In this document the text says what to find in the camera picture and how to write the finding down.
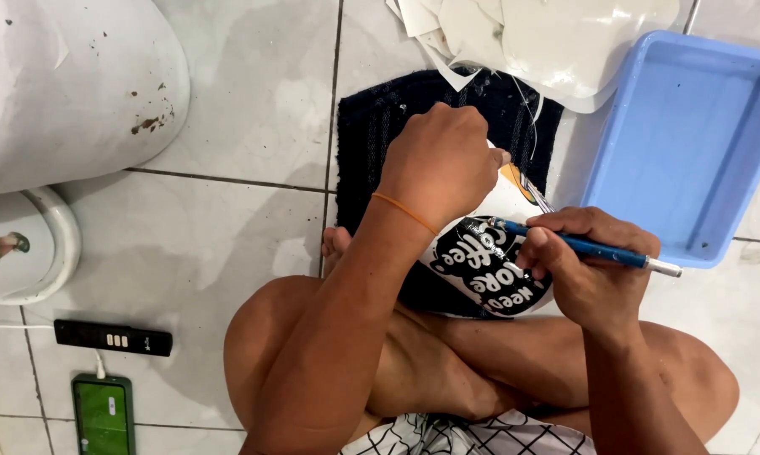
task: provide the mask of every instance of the dark blue towel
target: dark blue towel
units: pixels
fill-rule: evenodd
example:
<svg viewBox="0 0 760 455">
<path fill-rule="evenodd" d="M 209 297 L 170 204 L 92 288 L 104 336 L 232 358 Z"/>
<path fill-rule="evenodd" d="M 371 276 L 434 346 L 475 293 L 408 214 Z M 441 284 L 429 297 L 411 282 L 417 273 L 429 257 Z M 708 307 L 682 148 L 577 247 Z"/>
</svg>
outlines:
<svg viewBox="0 0 760 455">
<path fill-rule="evenodd" d="M 527 109 L 533 115 L 536 113 L 538 94 L 525 83 L 519 82 L 519 86 L 528 102 L 524 102 L 510 75 L 482 70 L 456 93 L 438 71 L 425 70 L 343 98 L 338 104 L 336 158 L 340 181 L 335 194 L 338 225 L 355 234 L 371 193 L 380 183 L 389 144 L 413 114 L 427 112 L 438 101 L 455 108 L 475 106 L 487 119 L 487 138 L 496 147 L 508 150 L 512 162 L 545 192 L 554 135 L 563 107 L 550 99 L 544 100 L 537 120 L 535 149 L 535 132 Z M 399 299 L 419 310 L 498 319 L 420 263 L 412 267 Z"/>
</svg>

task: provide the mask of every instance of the fingernail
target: fingernail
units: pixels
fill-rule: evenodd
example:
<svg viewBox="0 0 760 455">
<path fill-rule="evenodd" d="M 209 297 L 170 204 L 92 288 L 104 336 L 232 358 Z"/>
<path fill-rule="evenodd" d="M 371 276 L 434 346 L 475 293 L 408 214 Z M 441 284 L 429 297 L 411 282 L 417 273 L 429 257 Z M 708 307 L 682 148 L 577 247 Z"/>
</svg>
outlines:
<svg viewBox="0 0 760 455">
<path fill-rule="evenodd" d="M 536 247 L 541 247 L 548 242 L 548 236 L 542 227 L 533 227 L 530 229 L 527 233 L 527 239 L 530 239 L 532 244 Z"/>
</svg>

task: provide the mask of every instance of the green phone case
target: green phone case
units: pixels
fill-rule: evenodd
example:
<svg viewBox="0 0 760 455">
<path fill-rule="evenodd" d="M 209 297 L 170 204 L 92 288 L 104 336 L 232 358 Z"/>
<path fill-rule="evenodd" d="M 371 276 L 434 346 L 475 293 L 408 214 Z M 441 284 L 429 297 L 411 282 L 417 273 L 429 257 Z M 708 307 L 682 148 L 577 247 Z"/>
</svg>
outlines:
<svg viewBox="0 0 760 455">
<path fill-rule="evenodd" d="M 132 382 L 126 377 L 113 377 L 108 376 L 105 379 L 99 379 L 95 375 L 90 373 L 81 373 L 71 379 L 71 395 L 74 405 L 74 419 L 77 424 L 77 453 L 82 453 L 82 445 L 80 444 L 79 435 L 80 428 L 82 428 L 82 415 L 80 409 L 77 406 L 77 384 L 98 384 L 98 385 L 116 385 L 124 388 L 124 406 L 126 412 L 126 424 L 127 424 L 127 440 L 128 440 L 128 453 L 129 455 L 136 455 L 136 428 L 133 423 L 133 411 L 132 411 Z"/>
</svg>

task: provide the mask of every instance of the tiled floor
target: tiled floor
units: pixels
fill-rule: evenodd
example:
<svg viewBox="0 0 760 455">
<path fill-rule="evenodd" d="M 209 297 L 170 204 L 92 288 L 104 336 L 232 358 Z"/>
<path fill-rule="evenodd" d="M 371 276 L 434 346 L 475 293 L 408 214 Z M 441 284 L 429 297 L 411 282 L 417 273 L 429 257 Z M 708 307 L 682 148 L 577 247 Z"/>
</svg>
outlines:
<svg viewBox="0 0 760 455">
<path fill-rule="evenodd" d="M 428 64 L 382 0 L 156 4 L 189 61 L 187 123 L 142 166 L 150 172 L 56 187 L 82 225 L 80 268 L 50 300 L 0 307 L 0 321 L 169 330 L 170 358 L 105 353 L 136 390 L 138 452 L 236 453 L 245 433 L 225 392 L 223 332 L 269 279 L 318 274 L 318 239 L 335 214 L 333 92 Z M 702 0 L 692 31 L 760 46 L 760 0 Z M 548 190 L 556 205 L 578 201 L 606 114 L 565 114 Z M 642 316 L 704 340 L 739 378 L 739 408 L 709 450 L 760 455 L 760 186 L 737 236 L 713 270 L 653 277 Z M 49 331 L 0 330 L 4 454 L 77 453 L 69 383 L 93 369 L 91 351 L 58 346 Z"/>
</svg>

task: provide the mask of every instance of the foot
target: foot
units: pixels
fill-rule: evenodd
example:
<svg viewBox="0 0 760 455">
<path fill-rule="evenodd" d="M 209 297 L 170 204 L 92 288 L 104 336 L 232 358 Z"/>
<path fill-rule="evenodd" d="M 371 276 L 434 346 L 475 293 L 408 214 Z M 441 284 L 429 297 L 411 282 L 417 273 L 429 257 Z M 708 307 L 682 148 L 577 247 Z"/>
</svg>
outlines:
<svg viewBox="0 0 760 455">
<path fill-rule="evenodd" d="M 324 242 L 321 243 L 321 254 L 324 254 L 324 277 L 328 277 L 335 265 L 346 253 L 352 236 L 345 227 L 328 227 L 324 230 Z"/>
</svg>

